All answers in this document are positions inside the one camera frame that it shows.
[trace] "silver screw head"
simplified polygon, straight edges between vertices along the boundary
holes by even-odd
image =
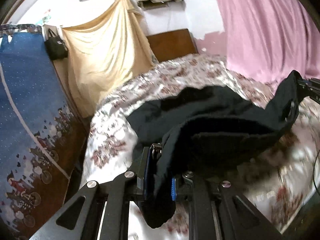
[[[97,185],[97,182],[94,180],[91,180],[87,183],[88,188],[93,188]]]
[[[192,171],[187,171],[184,176],[186,176],[187,178],[192,178],[193,177],[193,172]]]
[[[223,186],[223,187],[231,187],[231,183],[230,183],[230,181],[224,180],[224,181],[222,182],[222,186]]]
[[[134,172],[133,172],[133,171],[127,171],[127,172],[124,174],[124,176],[125,176],[126,178],[132,178],[132,177],[134,176]]]

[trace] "bed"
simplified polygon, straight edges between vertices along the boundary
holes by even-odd
[[[226,68],[226,57],[196,54],[188,30],[178,30],[148,37],[160,63],[145,74],[128,81],[104,98],[91,121],[81,187],[90,180],[99,183],[113,180],[132,162],[137,141],[126,117],[144,102],[177,95],[185,87],[228,86],[244,99],[265,107],[275,89],[269,84],[247,79]],[[179,48],[178,56],[164,55],[163,46]],[[314,193],[312,168],[320,149],[320,106],[305,98],[291,132],[257,158],[211,178],[230,180],[246,197],[284,232],[301,206]],[[319,183],[319,162],[315,179]],[[129,239],[188,239],[188,209],[178,203],[174,216],[160,228],[151,229],[139,208],[130,203]]]

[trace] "wooden headboard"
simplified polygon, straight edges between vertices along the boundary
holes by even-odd
[[[159,62],[198,53],[188,29],[159,33],[147,38]]]

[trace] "black cloth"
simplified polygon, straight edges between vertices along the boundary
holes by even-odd
[[[235,168],[273,146],[289,131],[305,97],[297,71],[281,82],[265,109],[228,87],[185,88],[175,97],[145,102],[127,120],[138,136],[133,158],[143,147],[161,142],[162,156],[153,170],[153,195],[139,203],[149,226],[160,227],[175,209],[170,181],[186,170]]]

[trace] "white wall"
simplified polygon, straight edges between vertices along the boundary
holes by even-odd
[[[223,32],[223,22],[217,0],[184,0],[189,30],[195,39],[207,33]]]
[[[44,12],[51,9],[49,25],[63,27],[86,23],[102,14],[114,0],[38,0],[23,15],[17,10],[13,23],[36,23]],[[215,54],[223,41],[210,33],[224,31],[217,0],[184,0],[170,2],[169,8],[157,8],[140,12],[144,15],[141,27],[146,35],[188,28],[196,39],[198,51],[206,47],[207,54]]]
[[[18,23],[36,23],[43,13],[51,9],[49,25],[74,26],[86,23],[102,14],[114,0],[38,0],[18,21]],[[158,8],[142,12],[147,28],[146,34],[166,32],[188,28],[188,20],[183,3],[169,3],[168,8]]]

